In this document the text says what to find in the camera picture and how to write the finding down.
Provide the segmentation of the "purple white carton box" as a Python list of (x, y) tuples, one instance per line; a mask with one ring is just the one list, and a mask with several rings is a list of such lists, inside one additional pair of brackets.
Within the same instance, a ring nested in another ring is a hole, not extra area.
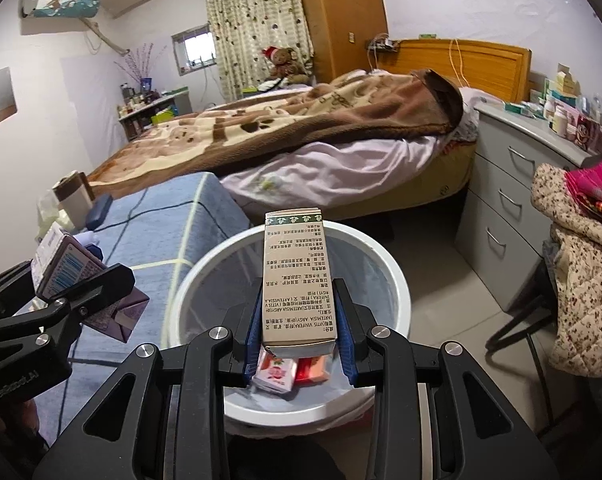
[[(51, 302), (106, 270), (107, 266), (88, 246), (82, 246), (74, 235), (54, 223), (39, 242), (32, 260), (35, 295)], [(148, 302), (144, 292), (132, 287), (126, 296), (87, 315), (83, 323), (103, 335), (127, 342)]]

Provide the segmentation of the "beige medicine box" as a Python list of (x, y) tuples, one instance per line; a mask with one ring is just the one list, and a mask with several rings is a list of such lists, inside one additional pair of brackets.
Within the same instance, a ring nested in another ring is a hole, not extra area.
[(262, 344), (284, 359), (328, 356), (337, 322), (322, 211), (297, 208), (265, 215)]

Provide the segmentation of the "lilac foam net sleeve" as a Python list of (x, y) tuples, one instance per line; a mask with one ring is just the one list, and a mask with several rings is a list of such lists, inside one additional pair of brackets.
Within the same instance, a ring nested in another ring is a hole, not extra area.
[(83, 231), (74, 234), (74, 238), (84, 247), (98, 246), (100, 243), (98, 235), (94, 231)]

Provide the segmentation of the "white round trash bin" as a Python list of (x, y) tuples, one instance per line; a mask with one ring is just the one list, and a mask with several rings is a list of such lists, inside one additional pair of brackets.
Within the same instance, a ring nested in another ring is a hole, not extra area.
[[(341, 223), (324, 224), (322, 255), (280, 260), (265, 248), (261, 226), (228, 238), (202, 256), (176, 289), (165, 315), (162, 342), (188, 344), (222, 324), (235, 306), (256, 307), (262, 330), (289, 339), (305, 330), (327, 337), (335, 321), (328, 312), (328, 282), (340, 278), (349, 297), (376, 322), (401, 335), (411, 325), (412, 298), (399, 263), (376, 240)], [(336, 347), (328, 351), (328, 377), (284, 394), (254, 385), (224, 390), (226, 428), (247, 437), (317, 434), (347, 425), (374, 405), (375, 390), (354, 388), (343, 374)]]

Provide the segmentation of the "pink trash box in bin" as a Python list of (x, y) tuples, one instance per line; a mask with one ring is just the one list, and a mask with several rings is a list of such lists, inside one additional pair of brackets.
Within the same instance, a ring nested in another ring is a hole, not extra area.
[(264, 348), (261, 349), (257, 371), (252, 376), (255, 387), (277, 394), (289, 393), (295, 384), (298, 361), (273, 356)]

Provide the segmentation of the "blue checked table cloth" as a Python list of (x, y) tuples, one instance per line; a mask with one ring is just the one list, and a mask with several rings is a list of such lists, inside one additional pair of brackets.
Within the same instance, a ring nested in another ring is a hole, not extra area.
[(35, 399), (39, 432), (48, 443), (54, 443), (138, 344), (163, 346), (165, 311), (190, 269), (250, 226), (231, 194), (209, 172), (174, 178), (112, 203), (97, 232), (104, 262), (131, 268), (149, 304), (125, 344), (89, 327), (82, 330), (71, 347), (70, 378)]

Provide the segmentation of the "dark blue glasses case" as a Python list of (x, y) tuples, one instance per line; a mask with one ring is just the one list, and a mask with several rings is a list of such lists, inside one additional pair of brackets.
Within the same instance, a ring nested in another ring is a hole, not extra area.
[(98, 196), (94, 203), (92, 203), (92, 209), (88, 212), (85, 220), (85, 229), (88, 231), (95, 231), (99, 228), (104, 220), (107, 218), (107, 214), (113, 202), (113, 197), (110, 194), (103, 194)]

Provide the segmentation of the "grey brown lidded cup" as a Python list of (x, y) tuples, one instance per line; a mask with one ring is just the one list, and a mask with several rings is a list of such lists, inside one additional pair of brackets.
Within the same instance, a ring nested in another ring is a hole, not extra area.
[(82, 171), (72, 171), (52, 187), (59, 206), (78, 229), (84, 229), (88, 214), (92, 211), (95, 195)]

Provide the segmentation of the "tissue pack in plastic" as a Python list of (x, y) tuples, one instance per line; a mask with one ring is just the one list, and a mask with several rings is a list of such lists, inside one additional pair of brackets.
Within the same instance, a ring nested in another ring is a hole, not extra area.
[(35, 240), (39, 243), (54, 223), (58, 223), (65, 231), (73, 232), (75, 226), (60, 206), (59, 200), (51, 190), (46, 191), (37, 201), (38, 232)]

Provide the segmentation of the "cluttered side desk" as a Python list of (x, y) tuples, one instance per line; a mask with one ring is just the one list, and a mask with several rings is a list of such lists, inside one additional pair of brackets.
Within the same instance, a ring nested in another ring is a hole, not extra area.
[(167, 92), (159, 99), (148, 103), (132, 101), (129, 106), (119, 107), (118, 122), (123, 128), (126, 139), (132, 141), (161, 122), (168, 122), (192, 111), (189, 90), (183, 87)]

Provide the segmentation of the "grey drawer nightstand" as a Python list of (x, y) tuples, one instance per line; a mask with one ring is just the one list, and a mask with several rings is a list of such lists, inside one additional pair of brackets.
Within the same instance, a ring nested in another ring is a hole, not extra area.
[(536, 168), (580, 168), (593, 153), (541, 119), (478, 104), (478, 140), (455, 246), (505, 312), (514, 309), (541, 262), (551, 220), (531, 204)]

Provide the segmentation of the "small window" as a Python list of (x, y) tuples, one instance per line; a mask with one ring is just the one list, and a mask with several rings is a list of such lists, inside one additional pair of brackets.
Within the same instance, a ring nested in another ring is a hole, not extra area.
[(209, 24), (179, 32), (172, 37), (179, 75), (203, 70), (216, 63), (214, 39)]

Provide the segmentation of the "brown teddy bear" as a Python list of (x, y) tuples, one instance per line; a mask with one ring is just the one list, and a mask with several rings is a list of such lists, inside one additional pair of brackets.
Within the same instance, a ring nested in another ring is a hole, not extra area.
[(269, 78), (282, 84), (309, 84), (310, 76), (292, 48), (268, 47), (262, 54), (272, 64)]

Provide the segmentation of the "orange wooden wardrobe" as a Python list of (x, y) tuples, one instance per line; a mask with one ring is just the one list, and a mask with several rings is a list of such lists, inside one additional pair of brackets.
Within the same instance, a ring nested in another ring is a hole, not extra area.
[(330, 82), (351, 70), (367, 70), (367, 46), (388, 30), (382, 0), (302, 0), (314, 48), (313, 72)]

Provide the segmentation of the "orange wooden headboard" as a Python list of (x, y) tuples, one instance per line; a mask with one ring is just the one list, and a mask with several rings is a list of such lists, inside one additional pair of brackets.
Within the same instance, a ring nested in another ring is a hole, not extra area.
[(506, 102), (528, 96), (532, 52), (479, 40), (404, 39), (377, 54), (378, 67), (395, 74), (430, 68), (458, 86), (482, 90)]

